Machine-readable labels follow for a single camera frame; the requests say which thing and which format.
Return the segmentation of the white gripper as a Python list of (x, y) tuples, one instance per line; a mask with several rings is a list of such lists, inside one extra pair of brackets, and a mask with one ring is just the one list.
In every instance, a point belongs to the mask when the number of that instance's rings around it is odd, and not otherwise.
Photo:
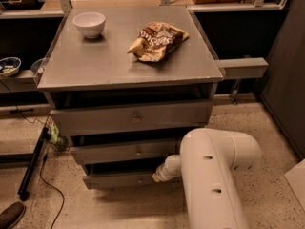
[(164, 164), (160, 165), (155, 174), (152, 174), (152, 179), (154, 182), (166, 182), (174, 178), (174, 175), (166, 168)]

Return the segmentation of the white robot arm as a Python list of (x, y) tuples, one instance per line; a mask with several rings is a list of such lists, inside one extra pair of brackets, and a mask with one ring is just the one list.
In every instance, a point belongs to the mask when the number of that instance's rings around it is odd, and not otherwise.
[(168, 156), (152, 178), (182, 178), (191, 229), (250, 229), (231, 172), (249, 170), (260, 158), (250, 135), (198, 128), (183, 137), (179, 153)]

